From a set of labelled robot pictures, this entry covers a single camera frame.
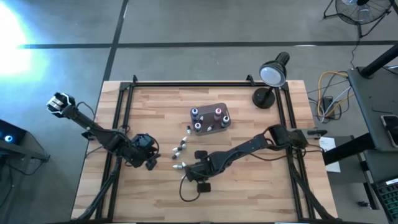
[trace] yellow cable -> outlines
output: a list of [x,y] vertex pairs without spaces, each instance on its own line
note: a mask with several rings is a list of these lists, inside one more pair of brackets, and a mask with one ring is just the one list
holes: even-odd
[[[323,116],[323,114],[321,114],[321,111],[320,111],[320,103],[321,103],[321,80],[322,80],[322,78],[323,78],[323,76],[324,75],[326,75],[326,74],[329,74],[329,73],[331,73],[331,74],[336,74],[336,75],[340,75],[340,76],[342,76],[342,77],[345,77],[345,78],[347,78],[348,77],[348,75],[347,74],[344,74],[344,73],[340,73],[340,72],[332,72],[332,71],[328,71],[328,72],[323,72],[322,74],[321,74],[321,76],[319,77],[319,79],[318,79],[318,107],[317,107],[317,111],[318,111],[318,115],[319,116]],[[341,102],[343,102],[343,101],[345,101],[345,100],[347,100],[348,98],[345,98],[345,99],[343,99],[343,100],[341,100],[328,114],[331,114],[331,112],[333,112],[335,109],[336,109],[336,107],[341,103]]]

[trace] desk lamp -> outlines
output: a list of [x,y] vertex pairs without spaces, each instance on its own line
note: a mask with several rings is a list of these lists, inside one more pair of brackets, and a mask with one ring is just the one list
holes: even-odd
[[272,90],[280,87],[286,82],[286,64],[290,55],[286,52],[280,53],[275,60],[266,62],[260,67],[261,80],[270,86],[269,88],[258,88],[253,93],[253,103],[262,109],[270,108],[275,102],[275,94]]

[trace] white paper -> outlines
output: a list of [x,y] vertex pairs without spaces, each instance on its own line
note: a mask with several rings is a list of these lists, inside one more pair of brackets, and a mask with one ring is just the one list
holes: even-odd
[[[319,146],[322,147],[326,152],[336,147],[334,138],[321,137],[319,139]],[[338,162],[334,162],[326,166],[328,172],[341,172],[340,165]]]

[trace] white cap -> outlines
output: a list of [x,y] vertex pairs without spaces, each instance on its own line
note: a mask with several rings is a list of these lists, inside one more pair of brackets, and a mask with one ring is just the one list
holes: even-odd
[[220,115],[220,114],[221,114],[221,109],[217,108],[217,109],[216,109],[216,114],[217,114],[217,115]]
[[224,116],[223,122],[224,122],[224,123],[228,123],[228,121],[229,121],[229,117],[228,117],[228,116]]
[[192,114],[193,115],[197,115],[198,114],[198,109],[196,109],[196,108],[192,109]]
[[200,123],[196,123],[195,124],[195,129],[200,129],[201,128],[201,124]]

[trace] lamp head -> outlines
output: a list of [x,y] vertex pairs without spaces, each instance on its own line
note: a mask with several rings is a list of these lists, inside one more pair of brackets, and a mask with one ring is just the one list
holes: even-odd
[[260,67],[261,80],[271,86],[280,87],[286,82],[286,64],[290,59],[287,52],[280,53],[275,60],[266,62]]

